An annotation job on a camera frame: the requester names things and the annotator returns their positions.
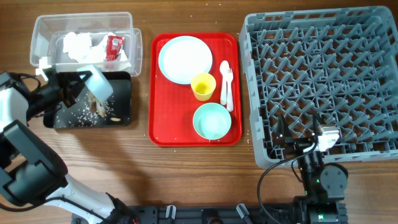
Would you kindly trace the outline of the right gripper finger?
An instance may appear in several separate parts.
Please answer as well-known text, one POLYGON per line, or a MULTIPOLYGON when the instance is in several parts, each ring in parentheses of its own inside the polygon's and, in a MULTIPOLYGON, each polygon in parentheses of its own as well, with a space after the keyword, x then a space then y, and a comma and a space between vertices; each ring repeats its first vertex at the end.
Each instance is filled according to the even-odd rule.
POLYGON ((282 115, 279 115, 277 120, 276 135, 277 139, 292 139, 292 133, 289 129, 289 125, 282 115))
POLYGON ((325 122, 323 120, 323 118, 318 114, 315 113, 312 115, 312 125, 313 125, 313 133, 316 136, 320 136, 321 132, 320 132, 320 126, 324 125, 325 122))

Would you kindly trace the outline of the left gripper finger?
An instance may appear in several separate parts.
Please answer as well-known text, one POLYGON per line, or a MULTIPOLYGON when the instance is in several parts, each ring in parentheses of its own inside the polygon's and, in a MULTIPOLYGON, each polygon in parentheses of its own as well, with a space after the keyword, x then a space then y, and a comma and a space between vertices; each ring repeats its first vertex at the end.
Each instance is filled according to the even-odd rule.
POLYGON ((76 103, 75 98, 78 93, 75 90, 64 90, 63 91, 63 103, 67 108, 70 108, 76 103))
POLYGON ((82 72, 60 72, 58 79, 60 86, 68 90, 82 90, 85 82, 92 76, 91 71, 82 72))

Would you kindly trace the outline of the food scraps and rice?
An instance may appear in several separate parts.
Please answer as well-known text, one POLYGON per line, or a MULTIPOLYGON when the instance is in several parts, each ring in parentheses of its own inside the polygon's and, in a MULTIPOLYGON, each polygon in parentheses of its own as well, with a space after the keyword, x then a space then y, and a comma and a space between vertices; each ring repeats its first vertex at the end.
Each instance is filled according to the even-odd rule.
POLYGON ((81 93, 76 103, 67 108, 64 106, 55 115, 54 128, 85 128, 119 124, 122 117, 114 114, 114 100, 101 103, 92 92, 81 93))

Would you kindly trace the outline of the light blue bowl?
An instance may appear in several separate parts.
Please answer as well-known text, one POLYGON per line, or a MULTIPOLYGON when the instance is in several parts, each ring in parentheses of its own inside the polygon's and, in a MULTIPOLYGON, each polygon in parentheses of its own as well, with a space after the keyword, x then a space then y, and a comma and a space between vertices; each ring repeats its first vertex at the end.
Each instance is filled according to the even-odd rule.
POLYGON ((77 71, 91 72, 91 76, 89 79, 87 79, 87 81, 85 81, 85 85, 100 103, 105 102, 113 94, 113 88, 111 84, 105 78, 103 73, 94 65, 87 65, 78 68, 77 71))

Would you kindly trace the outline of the white napkin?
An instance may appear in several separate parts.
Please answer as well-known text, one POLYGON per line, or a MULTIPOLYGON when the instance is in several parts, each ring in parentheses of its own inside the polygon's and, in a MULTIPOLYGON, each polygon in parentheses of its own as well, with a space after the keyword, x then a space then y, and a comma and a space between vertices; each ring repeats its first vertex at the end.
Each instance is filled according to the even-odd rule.
MULTIPOLYGON (((109 32, 100 39, 97 45, 93 45, 93 34, 69 32, 63 39, 63 53, 67 53, 70 59, 76 60, 78 63, 107 62, 106 44, 109 35, 115 34, 109 32)), ((127 60, 123 47, 116 60, 127 60)))

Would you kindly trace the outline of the red sauce packet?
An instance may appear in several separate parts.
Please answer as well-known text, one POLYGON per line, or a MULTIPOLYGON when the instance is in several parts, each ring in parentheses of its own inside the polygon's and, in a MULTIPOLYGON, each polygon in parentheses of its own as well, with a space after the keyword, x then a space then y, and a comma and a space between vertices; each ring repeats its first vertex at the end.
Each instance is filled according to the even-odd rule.
POLYGON ((109 35, 106 44, 106 61, 116 60, 124 44, 124 37, 109 35))

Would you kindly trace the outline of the mint green bowl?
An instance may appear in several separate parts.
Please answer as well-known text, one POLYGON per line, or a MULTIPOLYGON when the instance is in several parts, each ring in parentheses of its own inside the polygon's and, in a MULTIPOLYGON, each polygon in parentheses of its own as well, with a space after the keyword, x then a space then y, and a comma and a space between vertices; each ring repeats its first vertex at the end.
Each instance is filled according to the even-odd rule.
POLYGON ((195 132, 209 141, 218 140, 228 134, 232 125, 229 111, 217 103, 205 103, 193 114, 195 132))

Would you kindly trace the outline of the pink plastic fork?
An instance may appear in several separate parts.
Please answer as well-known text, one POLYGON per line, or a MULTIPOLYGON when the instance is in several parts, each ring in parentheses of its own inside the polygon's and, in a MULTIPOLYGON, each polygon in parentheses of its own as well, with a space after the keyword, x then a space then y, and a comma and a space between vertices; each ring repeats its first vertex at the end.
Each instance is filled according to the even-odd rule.
POLYGON ((227 69, 227 99, 226 99, 226 109, 229 112, 233 111, 233 93, 232 93, 232 81, 233 81, 233 71, 231 68, 227 69))

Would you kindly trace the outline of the white plastic spoon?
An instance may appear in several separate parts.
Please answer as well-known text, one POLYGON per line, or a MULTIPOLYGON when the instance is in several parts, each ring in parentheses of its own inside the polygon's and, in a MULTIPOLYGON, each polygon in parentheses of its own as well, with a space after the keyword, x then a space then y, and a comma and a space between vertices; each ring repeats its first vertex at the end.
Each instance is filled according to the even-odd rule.
POLYGON ((224 77, 224 74, 229 69, 229 63, 227 60, 224 60, 220 64, 220 73, 222 77, 222 84, 221 84, 221 95, 220 95, 220 104, 226 105, 227 104, 227 80, 224 77))

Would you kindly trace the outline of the yellow plastic cup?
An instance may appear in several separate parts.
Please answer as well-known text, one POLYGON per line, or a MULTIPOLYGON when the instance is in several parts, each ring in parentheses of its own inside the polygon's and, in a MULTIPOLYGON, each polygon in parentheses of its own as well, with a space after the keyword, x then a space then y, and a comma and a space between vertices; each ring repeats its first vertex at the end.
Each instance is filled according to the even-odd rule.
POLYGON ((209 73, 200 73, 193 77, 191 88, 197 100, 207 101, 211 98, 216 88, 216 80, 209 73))

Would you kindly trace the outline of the light blue plate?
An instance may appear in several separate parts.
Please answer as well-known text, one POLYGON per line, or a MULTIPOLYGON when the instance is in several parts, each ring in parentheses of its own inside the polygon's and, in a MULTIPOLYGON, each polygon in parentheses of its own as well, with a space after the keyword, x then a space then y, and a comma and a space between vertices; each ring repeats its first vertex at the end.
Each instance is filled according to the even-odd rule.
POLYGON ((183 35, 170 39, 160 50, 158 66, 166 79, 179 85, 191 84, 199 73, 213 65, 209 46, 201 39, 183 35))

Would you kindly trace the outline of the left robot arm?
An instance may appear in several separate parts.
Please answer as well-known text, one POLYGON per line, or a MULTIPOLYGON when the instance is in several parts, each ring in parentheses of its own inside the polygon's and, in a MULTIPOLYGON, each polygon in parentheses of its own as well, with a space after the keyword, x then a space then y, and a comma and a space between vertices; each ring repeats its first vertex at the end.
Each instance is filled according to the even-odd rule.
POLYGON ((30 91, 25 73, 1 73, 1 195, 12 204, 8 212, 26 212, 42 205, 62 208, 88 223, 139 223, 120 199, 98 192, 69 173, 62 158, 28 128, 32 118, 54 113, 63 103, 71 107, 84 88, 106 100, 105 76, 93 68, 58 72, 46 68, 46 85, 30 91))

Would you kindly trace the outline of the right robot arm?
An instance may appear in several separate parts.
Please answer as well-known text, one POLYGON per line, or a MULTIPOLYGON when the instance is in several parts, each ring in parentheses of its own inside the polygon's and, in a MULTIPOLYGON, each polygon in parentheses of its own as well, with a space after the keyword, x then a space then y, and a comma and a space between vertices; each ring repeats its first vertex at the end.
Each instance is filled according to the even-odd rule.
POLYGON ((345 190, 348 171, 342 165, 323 162, 323 153, 340 138, 334 124, 326 124, 318 114, 312 118, 313 133, 294 138, 285 118, 278 117, 276 144, 295 156, 300 169, 304 196, 296 196, 289 209, 291 223, 348 223, 345 190))

